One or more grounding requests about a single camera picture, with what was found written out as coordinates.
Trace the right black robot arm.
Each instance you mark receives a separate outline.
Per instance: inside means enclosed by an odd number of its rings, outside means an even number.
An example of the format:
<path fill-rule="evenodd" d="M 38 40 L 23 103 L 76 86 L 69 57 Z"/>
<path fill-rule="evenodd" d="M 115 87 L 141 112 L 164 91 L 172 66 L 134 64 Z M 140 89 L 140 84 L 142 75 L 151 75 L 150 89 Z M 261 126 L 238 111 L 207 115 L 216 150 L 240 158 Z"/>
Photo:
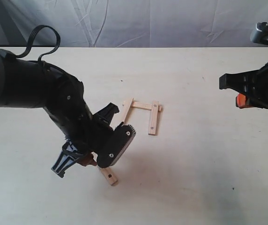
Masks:
<path fill-rule="evenodd" d="M 256 23 L 250 40 L 268 46 L 268 22 Z M 223 74 L 219 78 L 219 89 L 236 91 L 235 104 L 239 109 L 268 109 L 268 62 L 257 70 Z"/>

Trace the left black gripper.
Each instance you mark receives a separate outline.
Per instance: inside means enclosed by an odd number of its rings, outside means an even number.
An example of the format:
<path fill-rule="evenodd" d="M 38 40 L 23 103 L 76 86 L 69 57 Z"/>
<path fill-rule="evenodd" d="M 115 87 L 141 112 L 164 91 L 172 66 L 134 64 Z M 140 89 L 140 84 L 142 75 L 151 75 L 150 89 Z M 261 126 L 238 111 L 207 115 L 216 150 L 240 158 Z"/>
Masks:
<path fill-rule="evenodd" d="M 65 171 L 76 163 L 97 166 L 92 152 L 101 152 L 113 136 L 110 123 L 118 112 L 119 108 L 113 103 L 95 114 L 91 113 L 85 102 L 65 103 L 51 109 L 51 120 L 66 138 L 52 171 L 62 178 Z"/>

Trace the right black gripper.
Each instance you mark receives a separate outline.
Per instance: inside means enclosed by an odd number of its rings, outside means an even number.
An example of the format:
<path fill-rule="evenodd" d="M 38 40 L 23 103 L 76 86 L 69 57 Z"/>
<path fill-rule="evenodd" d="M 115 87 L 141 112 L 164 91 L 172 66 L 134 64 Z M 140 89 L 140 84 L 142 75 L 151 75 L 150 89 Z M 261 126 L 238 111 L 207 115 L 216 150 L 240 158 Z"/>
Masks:
<path fill-rule="evenodd" d="M 258 70 L 222 75 L 219 78 L 219 89 L 238 92 L 238 108 L 268 109 L 268 63 Z"/>

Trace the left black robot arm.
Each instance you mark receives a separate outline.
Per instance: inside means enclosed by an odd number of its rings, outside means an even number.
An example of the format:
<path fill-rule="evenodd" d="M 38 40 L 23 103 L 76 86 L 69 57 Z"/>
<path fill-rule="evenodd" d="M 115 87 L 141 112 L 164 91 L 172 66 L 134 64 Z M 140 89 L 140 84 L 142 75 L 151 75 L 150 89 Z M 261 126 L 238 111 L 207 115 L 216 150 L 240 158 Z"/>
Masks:
<path fill-rule="evenodd" d="M 118 107 L 91 113 L 83 94 L 83 83 L 55 65 L 0 53 L 0 107 L 46 111 L 66 138 L 52 167 L 60 177 L 76 163 L 111 166 L 127 142 L 126 126 L 110 126 Z"/>

